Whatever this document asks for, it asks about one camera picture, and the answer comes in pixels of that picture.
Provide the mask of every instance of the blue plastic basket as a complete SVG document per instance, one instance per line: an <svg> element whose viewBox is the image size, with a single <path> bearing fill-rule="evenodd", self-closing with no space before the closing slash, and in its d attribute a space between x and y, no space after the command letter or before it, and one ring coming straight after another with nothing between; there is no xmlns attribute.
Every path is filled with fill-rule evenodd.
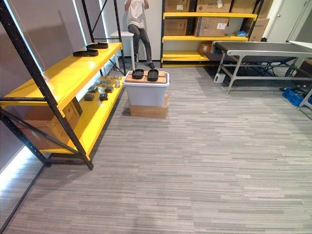
<svg viewBox="0 0 312 234"><path fill-rule="evenodd" d="M299 106L303 98L299 97L294 91L289 87L283 92L283 97L286 98L292 105ZM309 98L309 103L312 104L312 97Z"/></svg>

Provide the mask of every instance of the white container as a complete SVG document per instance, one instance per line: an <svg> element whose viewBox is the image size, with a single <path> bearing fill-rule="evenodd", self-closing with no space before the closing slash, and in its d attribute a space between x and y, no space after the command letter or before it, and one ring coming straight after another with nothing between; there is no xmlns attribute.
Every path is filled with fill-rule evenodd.
<svg viewBox="0 0 312 234"><path fill-rule="evenodd" d="M169 73L165 72L167 83L132 83L123 81L126 87L130 105L133 106L163 106L166 88L170 85Z"/></svg>
<svg viewBox="0 0 312 234"><path fill-rule="evenodd" d="M217 74L215 75L215 77L214 77L214 81L215 81L216 83L223 83L224 78L225 78L225 74L223 74L223 73L217 73Z"/></svg>

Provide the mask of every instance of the cardboard box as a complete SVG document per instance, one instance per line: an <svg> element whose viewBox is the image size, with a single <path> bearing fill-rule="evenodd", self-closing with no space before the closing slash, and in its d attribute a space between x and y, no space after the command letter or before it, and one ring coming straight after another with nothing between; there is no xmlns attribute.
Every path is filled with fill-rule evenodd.
<svg viewBox="0 0 312 234"><path fill-rule="evenodd" d="M204 53L210 53L211 52L211 47L212 47L213 42L212 41L206 41L202 42L199 45L198 53L202 56L205 56Z"/></svg>
<svg viewBox="0 0 312 234"><path fill-rule="evenodd" d="M190 0L166 0L165 12L188 12Z"/></svg>
<svg viewBox="0 0 312 234"><path fill-rule="evenodd" d="M232 13L251 14L254 11L256 0L233 0Z"/></svg>
<svg viewBox="0 0 312 234"><path fill-rule="evenodd" d="M229 12L232 0L198 0L197 12Z"/></svg>
<svg viewBox="0 0 312 234"><path fill-rule="evenodd" d="M269 23L270 19L257 19L253 31L250 35L249 41L261 41L263 33ZM245 32L248 32L251 28L251 25L253 23L253 19L248 19L245 23L244 30Z"/></svg>
<svg viewBox="0 0 312 234"><path fill-rule="evenodd" d="M165 19L165 36L185 36L187 19Z"/></svg>
<svg viewBox="0 0 312 234"><path fill-rule="evenodd" d="M147 118L166 118L169 107L169 95L166 94L163 106L133 106L130 105L131 116Z"/></svg>
<svg viewBox="0 0 312 234"><path fill-rule="evenodd" d="M273 0L264 0L258 18L264 19L264 18L268 17L268 13L269 13L269 11L270 11L270 8L271 8L272 3L273 3ZM260 4L258 4L258 6L257 6L257 7L255 8L255 10L253 11L253 13L257 14L259 5L260 5Z"/></svg>
<svg viewBox="0 0 312 234"><path fill-rule="evenodd" d="M195 29L197 37L223 37L229 18L198 17Z"/></svg>
<svg viewBox="0 0 312 234"><path fill-rule="evenodd" d="M63 109L63 112L71 127L74 128L79 120L79 113L75 108L75 104L70 102ZM26 113L23 120L65 144L67 144L69 140L67 133L49 106L36 106L31 108ZM20 124L18 124L18 127L38 149L59 148L57 144L45 139L40 134Z"/></svg>

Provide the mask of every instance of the door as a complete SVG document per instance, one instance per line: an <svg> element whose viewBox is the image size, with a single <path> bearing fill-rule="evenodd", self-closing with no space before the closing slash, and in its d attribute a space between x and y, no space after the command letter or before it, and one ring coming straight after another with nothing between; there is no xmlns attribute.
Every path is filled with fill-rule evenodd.
<svg viewBox="0 0 312 234"><path fill-rule="evenodd" d="M269 42L285 42L299 16L304 12L307 0L283 0L268 36Z"/></svg>

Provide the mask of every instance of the yellow shelving unit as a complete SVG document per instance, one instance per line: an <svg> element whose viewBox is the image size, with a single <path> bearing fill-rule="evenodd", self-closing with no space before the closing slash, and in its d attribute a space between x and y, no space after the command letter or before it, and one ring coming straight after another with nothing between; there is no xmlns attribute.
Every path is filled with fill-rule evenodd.
<svg viewBox="0 0 312 234"><path fill-rule="evenodd" d="M246 37L224 36L224 37L195 37L195 36L163 36L163 42L166 40L231 40L231 41L248 41Z"/></svg>
<svg viewBox="0 0 312 234"><path fill-rule="evenodd" d="M123 87L123 80L125 77L120 80L120 88L114 88L112 93L108 93L107 101L99 100L99 92L94 94L94 99L92 101L81 100L80 106L82 108L82 115L79 118L79 121L74 128L74 132L81 142L84 150L86 151L86 156L90 159L90 152L114 106L116 100L119 97L119 94ZM75 148L71 140L67 143L68 146ZM48 149L41 150L41 152L50 152L50 153L63 153L63 154L72 154L69 150L64 148Z"/></svg>
<svg viewBox="0 0 312 234"><path fill-rule="evenodd" d="M243 14L243 13L215 13L215 12L163 12L163 20L166 18L180 18L180 17L229 17L229 18L252 18L257 19L257 14ZM186 66L205 66L205 64L163 64L164 61L176 61L176 62L202 62L209 61L207 58L200 56L197 52L193 51L162 51L163 43L165 41L216 41L216 40L226 40L226 41L248 41L247 37L237 37L232 35L226 35L224 37L195 37L195 36L164 36L162 33L162 47L161 47L161 66L164 67L186 67Z"/></svg>
<svg viewBox="0 0 312 234"><path fill-rule="evenodd" d="M121 47L122 44L120 42L109 43L108 49L97 49L98 56L95 57L75 57L70 55L44 71L45 81L58 103L58 108L60 110L64 109ZM31 79L4 97L43 98L43 95L35 81ZM2 101L1 105L42 106L48 104L45 101Z"/></svg>
<svg viewBox="0 0 312 234"><path fill-rule="evenodd" d="M163 61L209 61L196 51L164 51Z"/></svg>
<svg viewBox="0 0 312 234"><path fill-rule="evenodd" d="M215 12L164 12L163 19L167 17L236 17L236 18L257 18L257 14L243 13L215 13Z"/></svg>

